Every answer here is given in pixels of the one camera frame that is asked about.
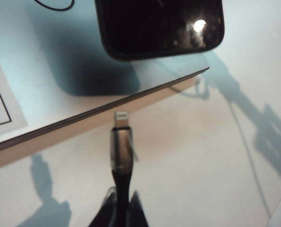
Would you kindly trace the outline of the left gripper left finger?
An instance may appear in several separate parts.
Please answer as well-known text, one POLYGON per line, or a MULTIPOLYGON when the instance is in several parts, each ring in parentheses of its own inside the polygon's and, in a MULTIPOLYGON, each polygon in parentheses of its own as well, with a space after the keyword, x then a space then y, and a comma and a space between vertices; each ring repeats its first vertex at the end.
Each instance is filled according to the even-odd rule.
POLYGON ((102 205, 90 223, 90 227, 116 226, 116 189, 110 187, 103 199, 102 205))

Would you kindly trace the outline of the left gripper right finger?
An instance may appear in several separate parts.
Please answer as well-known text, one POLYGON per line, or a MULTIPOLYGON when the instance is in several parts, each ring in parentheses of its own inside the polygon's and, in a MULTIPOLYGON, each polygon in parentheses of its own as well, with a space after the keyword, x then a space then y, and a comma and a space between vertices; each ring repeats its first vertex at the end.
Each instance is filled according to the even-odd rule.
POLYGON ((130 226, 149 227, 138 191, 134 191, 130 201, 130 226))

